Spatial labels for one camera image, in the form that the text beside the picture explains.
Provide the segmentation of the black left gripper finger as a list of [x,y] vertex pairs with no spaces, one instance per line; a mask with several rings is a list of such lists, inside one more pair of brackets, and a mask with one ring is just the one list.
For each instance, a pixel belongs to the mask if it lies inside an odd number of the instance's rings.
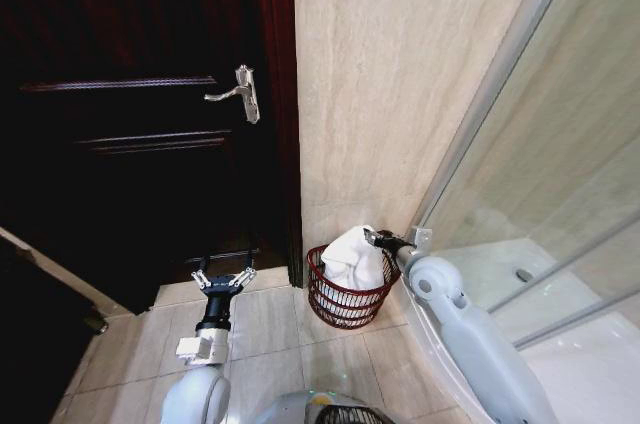
[[255,253],[256,253],[256,251],[254,250],[254,244],[256,243],[256,239],[253,231],[250,231],[248,233],[248,239],[249,239],[249,248],[246,254],[246,267],[241,273],[239,273],[233,279],[234,288],[245,287],[246,283],[250,282],[255,277],[255,274],[256,274],[256,270],[254,268]]
[[195,270],[191,273],[192,278],[195,280],[200,290],[204,290],[209,287],[209,279],[206,275],[208,266],[209,257],[203,256],[195,264]]

